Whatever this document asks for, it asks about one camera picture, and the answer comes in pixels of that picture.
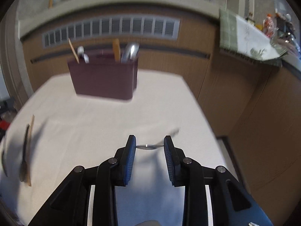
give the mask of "wooden wall panel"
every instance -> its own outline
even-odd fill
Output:
[[[177,47],[211,54],[217,29],[200,17],[181,19]]]
[[[178,53],[142,50],[139,53],[138,63],[141,69],[154,69],[183,76],[197,98],[209,60]]]
[[[256,88],[262,67],[220,53],[217,35],[198,96],[198,103],[216,136],[230,133]]]
[[[301,82],[273,68],[255,107],[229,135],[251,194],[275,226],[301,197]]]
[[[19,0],[15,0],[0,22],[0,64],[8,94],[15,98],[14,107],[20,110],[28,100],[19,72],[15,51],[15,23]]]
[[[119,40],[121,43],[127,43],[130,41],[137,41],[142,44],[150,44],[156,46],[166,46],[178,49],[188,49],[190,51],[202,52],[211,54],[213,51],[214,45],[214,36],[217,29],[216,25],[213,25],[205,18],[187,13],[184,11],[164,8],[159,6],[143,6],[143,5],[128,5],[128,6],[110,6],[110,7],[102,7],[102,8],[94,8],[87,11],[77,12],[63,18],[57,19],[44,25],[41,28],[38,28],[33,33],[31,33],[28,37],[26,37],[23,41],[23,51],[24,58],[27,66],[28,76],[34,91],[38,89],[41,84],[43,84],[50,76],[66,72],[67,62],[64,61],[66,58],[70,57],[69,55],[54,57],[47,60],[42,60],[37,63],[32,64],[31,60],[38,58],[43,55],[47,55],[49,53],[55,53],[63,50],[70,50],[68,43],[63,43],[61,45],[49,48],[43,48],[42,45],[42,33],[49,31],[51,29],[59,28],[62,25],[67,25],[71,22],[81,21],[84,19],[97,17],[97,16],[105,16],[110,14],[135,14],[139,11],[142,14],[155,14],[162,16],[169,16],[174,18],[179,18],[180,28],[179,28],[179,36],[177,40],[162,40],[155,37],[134,37],[134,36],[119,36]],[[88,45],[96,45],[96,44],[111,44],[112,40],[116,38],[116,36],[108,36],[108,37],[95,37],[84,40],[76,40],[73,42],[73,46],[76,48],[80,45],[88,46]],[[190,87],[192,87],[192,91],[195,96],[198,96],[200,91],[201,83],[204,79],[204,74],[206,69],[201,69],[201,75],[197,76],[194,74],[191,75],[191,72],[198,71],[200,66],[196,62],[205,62],[207,67],[208,63],[206,59],[197,58],[194,56],[187,55],[179,55],[178,57],[171,56],[174,53],[166,53],[166,52],[156,52],[154,55],[149,54],[141,54],[141,57],[144,58],[142,61],[145,62],[145,59],[148,60],[159,60],[162,63],[162,71],[168,71],[173,73],[178,73],[183,75],[187,83]]]
[[[43,60],[32,64],[34,82],[41,86],[51,76],[69,72],[67,61],[72,54]],[[178,53],[167,53],[155,50],[139,52],[139,69],[153,69],[171,72],[183,76],[195,97],[198,96],[205,77],[209,60]]]

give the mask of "plastic bottle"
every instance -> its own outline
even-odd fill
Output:
[[[269,38],[274,35],[275,24],[270,13],[267,14],[266,19],[263,21],[262,32]]]

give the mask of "maroon utensil holder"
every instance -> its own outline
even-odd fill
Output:
[[[116,62],[113,53],[102,50],[89,53],[84,59],[68,62],[76,94],[129,100],[137,87],[138,58],[128,63]]]

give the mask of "metal ladle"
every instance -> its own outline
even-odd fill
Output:
[[[121,63],[127,63],[129,59],[134,59],[139,51],[139,44],[136,42],[130,42],[126,45],[123,54],[121,56]]]
[[[176,136],[178,133],[180,132],[180,129],[177,128],[175,130],[173,130],[169,136],[171,136],[172,138],[174,136]],[[164,145],[164,141],[160,141],[156,144],[144,144],[144,145],[136,145],[136,149],[146,149],[146,150],[153,150],[153,149],[158,149],[160,147],[162,147]]]

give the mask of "blue gripper pad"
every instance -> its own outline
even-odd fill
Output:
[[[174,179],[175,179],[175,167],[173,164],[170,148],[168,146],[167,138],[164,138],[164,154],[167,164],[167,170],[168,170],[168,176],[170,178],[171,184],[174,185]]]
[[[131,179],[131,172],[133,169],[133,163],[134,163],[135,152],[136,152],[136,137],[134,135],[130,135],[130,137],[128,138],[128,142],[130,143],[127,143],[125,147],[126,149],[125,151],[127,152],[126,164],[124,166],[124,177],[123,177],[123,182],[125,185],[127,185]]]

